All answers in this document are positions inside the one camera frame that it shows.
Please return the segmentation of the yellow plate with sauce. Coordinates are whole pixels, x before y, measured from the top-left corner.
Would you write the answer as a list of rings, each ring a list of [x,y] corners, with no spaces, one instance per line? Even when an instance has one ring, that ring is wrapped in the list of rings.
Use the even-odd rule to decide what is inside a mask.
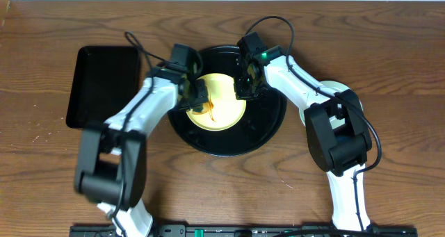
[[[187,111],[193,124],[207,131],[222,131],[234,126],[246,109],[246,100],[238,100],[234,91],[234,79],[226,74],[212,73],[201,76],[213,103],[210,113]]]

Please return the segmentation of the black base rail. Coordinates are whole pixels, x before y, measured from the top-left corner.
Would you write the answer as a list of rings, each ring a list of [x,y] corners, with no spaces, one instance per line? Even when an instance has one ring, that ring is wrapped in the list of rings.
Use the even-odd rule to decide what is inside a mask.
[[[113,225],[74,225],[69,237],[117,236]],[[328,225],[305,225],[301,227],[208,227],[164,224],[154,227],[149,237],[273,237],[287,236],[345,236],[343,230]]]

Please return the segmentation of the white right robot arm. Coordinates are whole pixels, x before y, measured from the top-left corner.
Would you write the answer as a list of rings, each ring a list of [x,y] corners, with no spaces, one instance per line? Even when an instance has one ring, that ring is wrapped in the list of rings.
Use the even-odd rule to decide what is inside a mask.
[[[371,221],[366,214],[363,172],[372,143],[357,95],[343,84],[317,81],[282,54],[244,56],[241,67],[235,79],[238,99],[252,99],[262,88],[272,88],[298,107],[311,157],[327,174],[334,226],[367,230]]]

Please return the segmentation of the yellow green scrub sponge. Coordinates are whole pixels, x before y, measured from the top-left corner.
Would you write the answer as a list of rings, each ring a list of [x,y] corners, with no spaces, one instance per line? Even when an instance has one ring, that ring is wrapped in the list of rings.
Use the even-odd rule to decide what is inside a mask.
[[[213,103],[212,101],[208,101],[203,103],[202,105],[202,111],[201,113],[205,114],[205,113],[210,113],[213,109]]]

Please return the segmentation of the black round tray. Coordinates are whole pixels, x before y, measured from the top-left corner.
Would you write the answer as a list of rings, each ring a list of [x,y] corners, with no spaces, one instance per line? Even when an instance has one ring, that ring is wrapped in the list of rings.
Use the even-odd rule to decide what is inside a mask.
[[[234,45],[200,50],[202,74],[226,74],[241,71],[241,54]],[[287,98],[276,89],[267,89],[254,100],[246,101],[246,111],[234,126],[208,131],[194,124],[185,111],[169,111],[168,118],[178,134],[195,149],[216,156],[237,156],[260,148],[278,131],[286,112]]]

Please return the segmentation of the black rectangular tray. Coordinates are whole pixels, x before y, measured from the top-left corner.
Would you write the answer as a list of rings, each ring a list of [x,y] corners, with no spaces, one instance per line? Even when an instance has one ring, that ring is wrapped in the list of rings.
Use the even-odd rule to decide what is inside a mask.
[[[105,122],[136,95],[140,55],[130,46],[84,46],[77,54],[66,125]]]

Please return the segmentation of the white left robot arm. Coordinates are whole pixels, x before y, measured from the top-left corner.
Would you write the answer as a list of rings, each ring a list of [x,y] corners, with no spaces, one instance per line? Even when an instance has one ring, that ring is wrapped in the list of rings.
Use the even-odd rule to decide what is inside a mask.
[[[172,109],[202,111],[208,100],[204,80],[160,67],[120,112],[83,129],[74,189],[105,212],[117,236],[148,236],[152,228],[142,201],[147,138]]]

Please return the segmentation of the mint plate back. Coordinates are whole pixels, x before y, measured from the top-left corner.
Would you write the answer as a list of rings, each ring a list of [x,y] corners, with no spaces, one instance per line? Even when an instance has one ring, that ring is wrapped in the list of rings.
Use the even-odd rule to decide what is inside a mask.
[[[323,85],[326,85],[327,87],[336,90],[337,92],[343,92],[345,90],[349,90],[350,88],[348,86],[346,86],[343,83],[340,82],[336,82],[336,81],[321,81],[321,83]],[[303,125],[305,126],[305,116],[304,116],[304,109],[300,108],[299,109],[299,115],[300,115],[300,119],[303,123]],[[333,129],[336,129],[340,126],[343,126],[346,123],[346,121],[344,119],[337,119],[335,116],[331,116],[330,117],[330,124],[332,126]]]

